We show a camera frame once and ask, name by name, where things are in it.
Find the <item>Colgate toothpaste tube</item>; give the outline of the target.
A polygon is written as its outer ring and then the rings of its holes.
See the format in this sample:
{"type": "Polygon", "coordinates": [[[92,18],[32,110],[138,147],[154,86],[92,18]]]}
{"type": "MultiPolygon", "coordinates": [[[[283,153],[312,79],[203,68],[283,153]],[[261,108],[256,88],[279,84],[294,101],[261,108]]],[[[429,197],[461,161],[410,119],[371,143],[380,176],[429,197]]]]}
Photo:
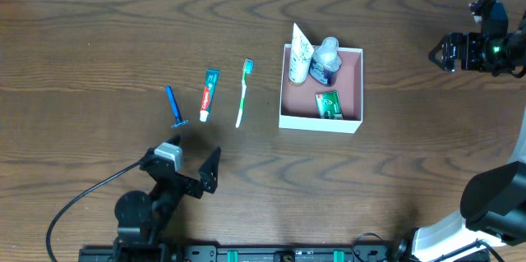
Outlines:
{"type": "Polygon", "coordinates": [[[201,100],[200,121],[207,122],[215,94],[215,88],[219,79],[220,70],[209,68],[205,74],[205,87],[201,100]]]}

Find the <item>green white toothbrush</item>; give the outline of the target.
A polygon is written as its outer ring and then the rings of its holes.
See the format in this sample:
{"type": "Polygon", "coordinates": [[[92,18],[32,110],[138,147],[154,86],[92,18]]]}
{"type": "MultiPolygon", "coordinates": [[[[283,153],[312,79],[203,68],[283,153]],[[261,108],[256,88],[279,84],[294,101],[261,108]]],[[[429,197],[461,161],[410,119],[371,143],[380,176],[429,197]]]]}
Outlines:
{"type": "Polygon", "coordinates": [[[250,75],[253,71],[254,67],[254,61],[250,58],[246,58],[243,63],[243,69],[242,69],[242,93],[240,98],[240,104],[238,109],[238,115],[236,119],[235,127],[239,128],[242,122],[242,115],[243,115],[243,109],[244,109],[244,101],[246,98],[246,92],[247,92],[247,75],[250,75]]]}

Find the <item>blue foam soap bottle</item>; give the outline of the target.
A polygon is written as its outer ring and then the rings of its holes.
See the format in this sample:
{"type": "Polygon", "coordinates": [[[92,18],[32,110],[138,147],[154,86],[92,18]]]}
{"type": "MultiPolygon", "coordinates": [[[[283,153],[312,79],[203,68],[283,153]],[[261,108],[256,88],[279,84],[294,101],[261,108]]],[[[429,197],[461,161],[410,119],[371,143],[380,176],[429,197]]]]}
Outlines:
{"type": "Polygon", "coordinates": [[[309,75],[323,86],[332,86],[335,75],[341,68],[338,48],[339,41],[335,37],[327,37],[320,46],[314,47],[309,75]]]}

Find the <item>green Dettol soap box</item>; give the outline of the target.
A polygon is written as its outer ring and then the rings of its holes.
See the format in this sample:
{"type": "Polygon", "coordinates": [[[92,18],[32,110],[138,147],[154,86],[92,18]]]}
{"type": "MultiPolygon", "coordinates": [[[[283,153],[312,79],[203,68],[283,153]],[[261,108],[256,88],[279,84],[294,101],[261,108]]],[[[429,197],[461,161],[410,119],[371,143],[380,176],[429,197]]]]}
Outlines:
{"type": "Polygon", "coordinates": [[[337,91],[315,94],[315,101],[320,118],[330,120],[344,119],[337,91]]]}

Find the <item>white Pantene tube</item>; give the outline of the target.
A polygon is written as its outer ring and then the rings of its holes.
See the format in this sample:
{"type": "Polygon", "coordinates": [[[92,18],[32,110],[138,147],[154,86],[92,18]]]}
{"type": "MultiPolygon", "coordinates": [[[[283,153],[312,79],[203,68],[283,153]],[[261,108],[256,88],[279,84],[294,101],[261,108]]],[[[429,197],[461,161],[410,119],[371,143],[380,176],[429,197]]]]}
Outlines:
{"type": "Polygon", "coordinates": [[[291,84],[300,86],[306,81],[313,53],[314,48],[310,41],[294,23],[288,71],[288,79],[291,84]]]}

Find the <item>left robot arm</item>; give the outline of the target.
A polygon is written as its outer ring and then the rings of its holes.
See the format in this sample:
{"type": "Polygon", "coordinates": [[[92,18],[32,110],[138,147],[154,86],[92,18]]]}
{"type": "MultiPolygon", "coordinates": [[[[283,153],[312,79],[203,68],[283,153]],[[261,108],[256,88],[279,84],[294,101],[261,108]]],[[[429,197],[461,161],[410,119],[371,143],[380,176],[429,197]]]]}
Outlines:
{"type": "Polygon", "coordinates": [[[114,208],[118,237],[109,261],[170,261],[181,259],[173,246],[163,240],[167,227],[182,198],[200,199],[213,194],[218,186],[221,148],[216,148],[200,166],[199,178],[178,172],[182,166],[180,137],[174,136],[149,148],[139,160],[141,171],[155,181],[151,192],[130,191],[121,196],[114,208]]]}

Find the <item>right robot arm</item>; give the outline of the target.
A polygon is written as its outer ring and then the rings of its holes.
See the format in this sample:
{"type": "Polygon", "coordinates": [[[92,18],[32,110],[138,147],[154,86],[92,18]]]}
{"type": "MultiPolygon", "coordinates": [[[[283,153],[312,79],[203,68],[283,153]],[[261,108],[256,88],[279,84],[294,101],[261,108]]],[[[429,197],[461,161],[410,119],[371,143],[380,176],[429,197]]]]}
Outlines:
{"type": "MultiPolygon", "coordinates": [[[[525,76],[525,25],[508,31],[509,20],[497,0],[469,5],[478,33],[445,35],[428,55],[443,71],[525,76]]],[[[459,210],[424,228],[414,228],[390,250],[391,261],[488,261],[500,259],[498,246],[525,241],[525,162],[514,159],[474,176],[459,210]]]]}

